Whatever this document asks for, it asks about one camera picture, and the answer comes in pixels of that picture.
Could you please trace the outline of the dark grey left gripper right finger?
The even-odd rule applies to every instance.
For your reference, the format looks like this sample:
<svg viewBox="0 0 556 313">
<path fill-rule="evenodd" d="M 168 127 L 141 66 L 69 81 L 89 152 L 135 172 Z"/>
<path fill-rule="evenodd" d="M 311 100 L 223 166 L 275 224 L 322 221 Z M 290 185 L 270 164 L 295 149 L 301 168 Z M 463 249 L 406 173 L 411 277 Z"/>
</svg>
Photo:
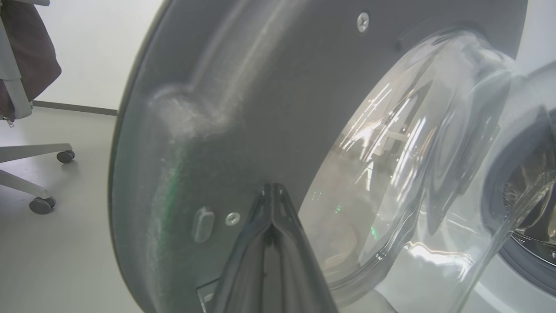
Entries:
<svg viewBox="0 0 556 313">
<path fill-rule="evenodd" d="M 280 183 L 272 185 L 272 226 L 277 233 L 284 313 L 337 313 L 298 212 Z"/>
</svg>

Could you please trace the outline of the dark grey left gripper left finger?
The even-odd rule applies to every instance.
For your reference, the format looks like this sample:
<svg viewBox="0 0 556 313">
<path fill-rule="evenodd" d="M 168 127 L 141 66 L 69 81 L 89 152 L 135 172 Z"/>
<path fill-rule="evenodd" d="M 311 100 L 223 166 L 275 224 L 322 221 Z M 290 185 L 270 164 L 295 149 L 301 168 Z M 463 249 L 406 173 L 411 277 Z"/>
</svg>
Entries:
<svg viewBox="0 0 556 313">
<path fill-rule="evenodd" d="M 232 248 L 215 293 L 215 313 L 260 313 L 266 234 L 271 228 L 272 186 L 265 184 Z"/>
</svg>

